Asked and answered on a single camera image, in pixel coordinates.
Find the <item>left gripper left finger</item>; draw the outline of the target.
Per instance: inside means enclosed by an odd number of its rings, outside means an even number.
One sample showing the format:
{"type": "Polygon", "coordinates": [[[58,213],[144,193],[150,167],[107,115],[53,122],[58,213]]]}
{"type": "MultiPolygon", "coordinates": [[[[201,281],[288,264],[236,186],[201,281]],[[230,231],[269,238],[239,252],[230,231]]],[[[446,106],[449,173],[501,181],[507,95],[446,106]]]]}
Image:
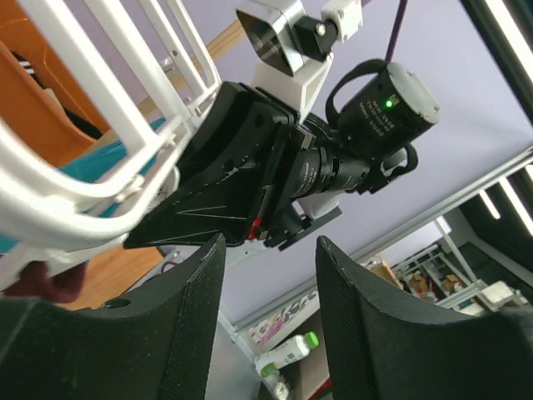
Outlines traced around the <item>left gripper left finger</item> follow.
{"type": "Polygon", "coordinates": [[[97,309],[3,298],[2,398],[204,398],[225,256],[225,239],[215,235],[97,309]]]}

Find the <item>green-capped plastic bottle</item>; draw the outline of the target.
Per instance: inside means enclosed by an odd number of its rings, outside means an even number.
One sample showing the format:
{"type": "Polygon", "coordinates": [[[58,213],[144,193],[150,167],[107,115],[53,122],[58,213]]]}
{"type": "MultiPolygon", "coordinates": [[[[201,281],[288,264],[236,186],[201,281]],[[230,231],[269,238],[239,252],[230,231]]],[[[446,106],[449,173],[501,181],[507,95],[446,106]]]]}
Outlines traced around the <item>green-capped plastic bottle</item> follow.
{"type": "Polygon", "coordinates": [[[319,344],[320,339],[313,331],[297,334],[257,356],[254,360],[256,371],[262,378],[266,378],[275,371],[306,358],[319,344]]]}

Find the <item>white plastic clip hanger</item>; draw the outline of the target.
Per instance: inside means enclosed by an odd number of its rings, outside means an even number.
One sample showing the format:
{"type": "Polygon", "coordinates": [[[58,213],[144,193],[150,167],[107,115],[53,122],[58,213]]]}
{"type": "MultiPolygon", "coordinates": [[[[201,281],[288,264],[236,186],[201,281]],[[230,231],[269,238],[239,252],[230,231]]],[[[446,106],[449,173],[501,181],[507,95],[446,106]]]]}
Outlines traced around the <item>white plastic clip hanger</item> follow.
{"type": "Polygon", "coordinates": [[[221,78],[181,1],[143,1],[182,94],[123,1],[87,8],[147,94],[138,104],[65,1],[1,4],[1,285],[122,244],[207,118],[221,78]]]}

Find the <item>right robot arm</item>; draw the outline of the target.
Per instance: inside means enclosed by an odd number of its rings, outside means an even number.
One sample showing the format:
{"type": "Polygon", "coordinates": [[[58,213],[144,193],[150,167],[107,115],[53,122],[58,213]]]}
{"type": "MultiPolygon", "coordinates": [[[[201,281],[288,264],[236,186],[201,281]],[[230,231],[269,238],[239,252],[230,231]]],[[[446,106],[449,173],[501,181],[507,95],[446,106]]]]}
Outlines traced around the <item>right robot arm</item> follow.
{"type": "Polygon", "coordinates": [[[222,234],[229,247],[258,240],[285,249],[333,218],[296,200],[322,193],[375,193],[417,167],[413,142],[439,121],[439,105],[398,63],[370,59],[341,80],[368,83],[341,109],[303,117],[262,88],[225,82],[177,167],[178,189],[150,211],[127,248],[201,246],[222,234]]]}

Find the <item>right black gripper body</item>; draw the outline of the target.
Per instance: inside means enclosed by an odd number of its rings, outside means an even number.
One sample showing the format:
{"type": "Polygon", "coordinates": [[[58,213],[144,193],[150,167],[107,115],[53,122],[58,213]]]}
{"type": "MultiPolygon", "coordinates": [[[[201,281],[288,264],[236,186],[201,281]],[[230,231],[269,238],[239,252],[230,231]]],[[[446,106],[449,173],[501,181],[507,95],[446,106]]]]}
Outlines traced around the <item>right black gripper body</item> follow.
{"type": "Polygon", "coordinates": [[[258,241],[285,249],[341,216],[338,205],[312,211],[305,203],[346,187],[346,154],[323,119],[310,114],[298,122],[295,110],[236,82],[223,83],[217,102],[227,108],[218,231],[228,246],[258,241]]]}

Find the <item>teal towel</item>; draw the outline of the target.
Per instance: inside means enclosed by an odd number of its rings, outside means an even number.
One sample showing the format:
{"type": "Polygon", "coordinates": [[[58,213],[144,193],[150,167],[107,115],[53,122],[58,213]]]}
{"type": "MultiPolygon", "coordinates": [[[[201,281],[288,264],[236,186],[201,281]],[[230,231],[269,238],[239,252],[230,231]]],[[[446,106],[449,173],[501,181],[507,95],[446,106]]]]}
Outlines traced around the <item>teal towel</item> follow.
{"type": "MultiPolygon", "coordinates": [[[[156,131],[161,127],[166,119],[160,117],[157,120],[150,122],[152,130],[156,131]]],[[[123,158],[126,157],[126,148],[122,145],[122,142],[116,141],[111,144],[104,145],[99,149],[85,154],[72,162],[63,165],[59,168],[62,173],[69,175],[71,178],[75,178],[86,183],[96,182],[104,173],[112,169],[123,158]]],[[[147,171],[156,161],[153,157],[140,171],[141,175],[146,175],[147,171]]],[[[114,203],[107,210],[102,212],[99,217],[109,218],[113,215],[117,209],[118,204],[114,203]]],[[[8,253],[11,248],[17,244],[17,240],[7,237],[1,234],[1,255],[8,253]]]]}

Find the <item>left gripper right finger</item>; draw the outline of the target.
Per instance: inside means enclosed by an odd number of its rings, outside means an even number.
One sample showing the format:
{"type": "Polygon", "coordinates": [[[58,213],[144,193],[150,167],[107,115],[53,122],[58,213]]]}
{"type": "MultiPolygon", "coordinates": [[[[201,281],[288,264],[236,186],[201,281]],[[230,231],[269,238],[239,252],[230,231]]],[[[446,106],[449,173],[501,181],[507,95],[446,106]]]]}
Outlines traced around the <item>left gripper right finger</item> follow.
{"type": "Polygon", "coordinates": [[[529,399],[532,311],[472,317],[420,300],[316,242],[316,280],[336,399],[529,399]]]}

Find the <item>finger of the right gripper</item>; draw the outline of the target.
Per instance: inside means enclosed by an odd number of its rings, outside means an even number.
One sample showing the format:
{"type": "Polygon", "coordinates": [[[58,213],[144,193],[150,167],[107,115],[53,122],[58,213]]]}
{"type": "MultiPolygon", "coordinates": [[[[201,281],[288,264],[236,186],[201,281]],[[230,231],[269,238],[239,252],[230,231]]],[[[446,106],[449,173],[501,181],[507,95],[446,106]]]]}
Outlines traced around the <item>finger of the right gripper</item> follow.
{"type": "Polygon", "coordinates": [[[222,84],[177,169],[178,188],[132,230],[128,249],[201,246],[224,235],[242,245],[261,218],[291,131],[291,108],[260,89],[222,84]]]}

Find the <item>beige maroon-cuffed sock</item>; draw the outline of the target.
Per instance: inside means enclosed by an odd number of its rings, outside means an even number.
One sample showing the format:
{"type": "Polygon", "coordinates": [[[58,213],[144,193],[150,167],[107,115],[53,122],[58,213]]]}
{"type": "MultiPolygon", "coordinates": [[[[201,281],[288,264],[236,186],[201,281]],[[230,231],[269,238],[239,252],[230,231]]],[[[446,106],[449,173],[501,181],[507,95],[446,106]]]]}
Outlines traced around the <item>beige maroon-cuffed sock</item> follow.
{"type": "Polygon", "coordinates": [[[52,303],[72,303],[82,291],[87,262],[61,272],[48,274],[45,262],[31,262],[19,274],[18,280],[2,291],[10,297],[38,297],[52,303]]]}

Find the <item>orange laundry basket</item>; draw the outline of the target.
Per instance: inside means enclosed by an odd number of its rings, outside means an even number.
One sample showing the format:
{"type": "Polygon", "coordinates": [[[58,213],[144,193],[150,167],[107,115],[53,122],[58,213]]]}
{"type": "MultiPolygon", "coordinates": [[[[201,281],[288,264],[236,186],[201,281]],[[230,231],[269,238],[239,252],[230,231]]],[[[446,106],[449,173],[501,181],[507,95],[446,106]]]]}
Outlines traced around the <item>orange laundry basket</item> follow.
{"type": "Polygon", "coordinates": [[[1,2],[1,118],[55,167],[85,153],[110,130],[15,1],[1,2]]]}

